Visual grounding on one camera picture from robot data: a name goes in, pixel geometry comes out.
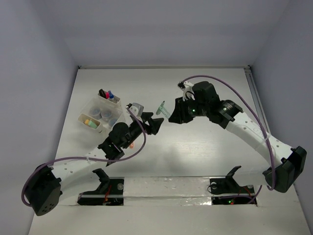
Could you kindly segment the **dark green marker pen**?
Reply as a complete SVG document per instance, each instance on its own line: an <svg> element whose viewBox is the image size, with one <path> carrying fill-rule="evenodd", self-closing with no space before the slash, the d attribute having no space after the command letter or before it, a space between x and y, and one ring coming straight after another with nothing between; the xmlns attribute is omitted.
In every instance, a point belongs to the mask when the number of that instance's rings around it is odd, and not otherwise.
<svg viewBox="0 0 313 235"><path fill-rule="evenodd" d="M164 104L165 104L165 101L162 101L162 103L160 104L160 106L158 107L156 111L156 115L160 115L162 113L167 119L169 119L171 114L166 110L166 108L164 107Z"/></svg>

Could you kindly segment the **paperclip jar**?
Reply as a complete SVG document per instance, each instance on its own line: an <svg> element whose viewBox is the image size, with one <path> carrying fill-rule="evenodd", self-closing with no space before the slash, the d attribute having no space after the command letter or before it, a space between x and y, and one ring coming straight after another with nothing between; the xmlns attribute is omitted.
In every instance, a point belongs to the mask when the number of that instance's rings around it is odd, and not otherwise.
<svg viewBox="0 0 313 235"><path fill-rule="evenodd" d="M97 106L93 106L89 110L89 115L96 120L100 120L101 117L101 109Z"/></svg>
<svg viewBox="0 0 313 235"><path fill-rule="evenodd" d="M112 111L108 109L101 110L101 117L104 121L109 121L112 117Z"/></svg>

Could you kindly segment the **clear blue spray bottle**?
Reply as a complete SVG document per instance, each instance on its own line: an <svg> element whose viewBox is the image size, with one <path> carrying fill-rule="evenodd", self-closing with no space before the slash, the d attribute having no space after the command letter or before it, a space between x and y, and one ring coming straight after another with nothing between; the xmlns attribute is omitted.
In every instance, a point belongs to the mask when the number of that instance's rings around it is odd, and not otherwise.
<svg viewBox="0 0 313 235"><path fill-rule="evenodd" d="M108 95L109 95L109 100L111 100L112 102L114 101L114 95L111 91L108 91Z"/></svg>

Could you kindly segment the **pink black highlighter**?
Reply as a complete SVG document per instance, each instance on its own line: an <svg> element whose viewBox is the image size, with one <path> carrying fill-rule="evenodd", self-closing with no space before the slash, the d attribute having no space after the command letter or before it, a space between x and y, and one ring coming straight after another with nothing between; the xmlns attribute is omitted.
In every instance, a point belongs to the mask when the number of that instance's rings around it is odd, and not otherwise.
<svg viewBox="0 0 313 235"><path fill-rule="evenodd" d="M103 89L99 90L98 95L104 99L108 99L110 97L109 93L104 91Z"/></svg>

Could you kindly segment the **green marker cap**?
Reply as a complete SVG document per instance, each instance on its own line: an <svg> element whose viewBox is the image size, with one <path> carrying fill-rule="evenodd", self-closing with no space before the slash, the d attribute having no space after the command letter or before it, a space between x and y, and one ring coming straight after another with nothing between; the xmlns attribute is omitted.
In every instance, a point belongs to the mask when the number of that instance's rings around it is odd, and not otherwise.
<svg viewBox="0 0 313 235"><path fill-rule="evenodd" d="M88 126L93 129L97 129L98 125L94 123L91 119L88 121Z"/></svg>

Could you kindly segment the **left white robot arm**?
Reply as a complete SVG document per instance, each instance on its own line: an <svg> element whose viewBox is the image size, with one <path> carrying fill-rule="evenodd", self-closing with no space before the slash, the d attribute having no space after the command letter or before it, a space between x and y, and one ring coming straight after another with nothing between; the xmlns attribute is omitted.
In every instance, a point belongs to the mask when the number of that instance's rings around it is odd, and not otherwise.
<svg viewBox="0 0 313 235"><path fill-rule="evenodd" d="M143 112L140 118L130 114L132 119L130 125L124 122L117 123L108 137L96 147L105 154L102 158L91 151L88 156L64 157L39 165L22 188L22 203L31 207L37 216L45 215L57 206L73 182L89 173L94 173L97 177L91 182L93 190L86 191L85 194L102 195L103 202L107 202L113 185L103 167L129 160L143 150L144 147L141 146L135 153L125 157L124 150L140 135L143 136L145 144L148 135L158 133L164 119L152 116L152 112Z"/></svg>

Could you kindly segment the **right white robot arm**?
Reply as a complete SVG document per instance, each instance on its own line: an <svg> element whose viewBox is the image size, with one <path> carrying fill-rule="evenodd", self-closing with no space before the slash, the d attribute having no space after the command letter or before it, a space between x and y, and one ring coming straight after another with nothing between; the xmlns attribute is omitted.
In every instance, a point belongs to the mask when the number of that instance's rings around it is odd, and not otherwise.
<svg viewBox="0 0 313 235"><path fill-rule="evenodd" d="M184 81L178 84L182 97L175 99L169 122L185 124L195 117L207 117L236 135L259 153L270 165L262 174L274 190L285 193L303 172L307 151L282 143L255 123L243 109L231 100L221 100L213 84Z"/></svg>

